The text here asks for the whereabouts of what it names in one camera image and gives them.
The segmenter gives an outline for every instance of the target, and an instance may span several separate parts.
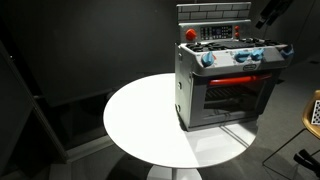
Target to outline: black wall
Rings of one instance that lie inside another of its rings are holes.
[[[10,60],[0,41],[0,176],[33,108],[25,87],[8,64]]]
[[[174,72],[172,0],[1,1],[1,16],[50,105]]]
[[[320,1],[295,0],[271,27],[266,37],[293,43],[293,65],[320,58]]]

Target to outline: oven handle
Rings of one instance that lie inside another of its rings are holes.
[[[243,77],[236,77],[236,78],[224,78],[224,79],[214,79],[209,82],[209,85],[233,85],[233,84],[242,84],[242,83],[249,83],[264,80],[270,78],[272,76],[271,73],[264,74],[264,75],[252,75],[252,76],[243,76]]]

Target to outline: oven window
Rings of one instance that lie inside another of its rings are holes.
[[[236,111],[254,111],[265,81],[210,86],[206,91],[204,116]]]

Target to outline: white round table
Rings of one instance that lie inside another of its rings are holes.
[[[104,126],[114,143],[154,164],[148,180],[201,179],[195,168],[238,156],[256,136],[256,121],[183,131],[175,109],[174,86],[174,74],[136,80],[117,91],[104,110]]]

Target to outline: red knob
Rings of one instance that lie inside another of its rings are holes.
[[[186,39],[189,41],[193,41],[197,37],[197,33],[194,29],[188,29],[186,31]]]

